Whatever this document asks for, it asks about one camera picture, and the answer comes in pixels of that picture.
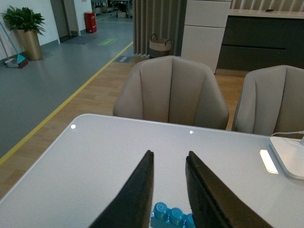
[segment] green leaves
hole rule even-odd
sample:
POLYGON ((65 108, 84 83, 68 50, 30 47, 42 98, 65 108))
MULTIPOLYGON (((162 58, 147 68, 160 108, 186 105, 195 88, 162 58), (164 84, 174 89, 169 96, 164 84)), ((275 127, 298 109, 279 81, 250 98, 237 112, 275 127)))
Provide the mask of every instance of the green leaves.
POLYGON ((45 24, 44 18, 40 13, 34 13, 32 9, 28 7, 23 7, 22 9, 14 8, 9 6, 4 14, 3 19, 5 19, 10 29, 24 29, 25 32, 34 30, 37 33, 45 32, 41 27, 45 24))

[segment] cabinet drawer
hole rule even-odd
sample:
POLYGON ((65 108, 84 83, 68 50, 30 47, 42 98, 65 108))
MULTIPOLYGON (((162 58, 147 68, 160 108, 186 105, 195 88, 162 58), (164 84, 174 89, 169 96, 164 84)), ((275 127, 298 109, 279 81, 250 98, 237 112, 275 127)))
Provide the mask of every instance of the cabinet drawer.
POLYGON ((185 25, 224 28, 230 1, 188 0, 185 25))

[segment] red container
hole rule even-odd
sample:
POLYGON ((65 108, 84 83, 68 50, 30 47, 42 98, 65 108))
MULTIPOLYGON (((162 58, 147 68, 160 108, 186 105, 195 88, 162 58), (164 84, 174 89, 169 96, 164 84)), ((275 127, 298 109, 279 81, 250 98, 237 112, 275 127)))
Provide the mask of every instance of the red container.
POLYGON ((87 33, 94 33, 97 31, 95 13, 85 13, 85 29, 87 33))

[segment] wooden floor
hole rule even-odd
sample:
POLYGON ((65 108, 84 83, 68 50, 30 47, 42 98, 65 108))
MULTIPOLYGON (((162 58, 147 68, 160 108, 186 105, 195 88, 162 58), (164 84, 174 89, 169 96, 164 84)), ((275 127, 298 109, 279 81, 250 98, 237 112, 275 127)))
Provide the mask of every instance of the wooden floor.
MULTIPOLYGON (((134 57, 128 64, 112 62, 10 156, 0 166, 0 199, 74 118, 86 113, 112 115, 112 108, 129 72, 142 60, 145 58, 134 57)), ((216 78, 229 108, 227 130, 230 130, 244 78, 227 75, 216 75, 216 78)))

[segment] white cabinet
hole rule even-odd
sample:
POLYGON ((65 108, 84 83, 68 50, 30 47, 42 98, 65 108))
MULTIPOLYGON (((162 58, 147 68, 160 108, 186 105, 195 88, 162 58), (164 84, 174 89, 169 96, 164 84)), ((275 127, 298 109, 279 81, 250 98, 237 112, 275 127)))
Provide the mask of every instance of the white cabinet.
POLYGON ((181 57, 216 71, 230 1, 188 0, 181 57))

